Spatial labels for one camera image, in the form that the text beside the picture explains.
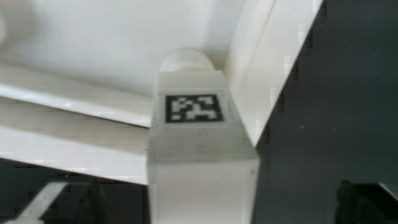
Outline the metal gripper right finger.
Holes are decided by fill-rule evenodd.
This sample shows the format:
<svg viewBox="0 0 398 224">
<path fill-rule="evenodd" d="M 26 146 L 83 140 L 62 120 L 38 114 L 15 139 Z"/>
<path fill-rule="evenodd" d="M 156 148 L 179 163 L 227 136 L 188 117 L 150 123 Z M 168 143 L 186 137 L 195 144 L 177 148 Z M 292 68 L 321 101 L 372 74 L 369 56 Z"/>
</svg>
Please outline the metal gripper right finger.
<svg viewBox="0 0 398 224">
<path fill-rule="evenodd" d="M 398 224 L 398 192 L 383 183 L 340 181 L 333 224 Z"/>
</svg>

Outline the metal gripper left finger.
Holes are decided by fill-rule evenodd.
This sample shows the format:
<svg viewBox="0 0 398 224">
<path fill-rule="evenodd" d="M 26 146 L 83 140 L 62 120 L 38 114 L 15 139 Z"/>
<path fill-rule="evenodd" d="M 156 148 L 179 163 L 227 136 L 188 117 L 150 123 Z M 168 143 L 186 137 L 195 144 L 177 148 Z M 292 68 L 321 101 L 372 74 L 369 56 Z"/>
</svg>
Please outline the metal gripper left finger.
<svg viewBox="0 0 398 224">
<path fill-rule="evenodd" d="M 65 182 L 46 184 L 10 224 L 44 224 L 42 215 L 65 186 Z"/>
</svg>

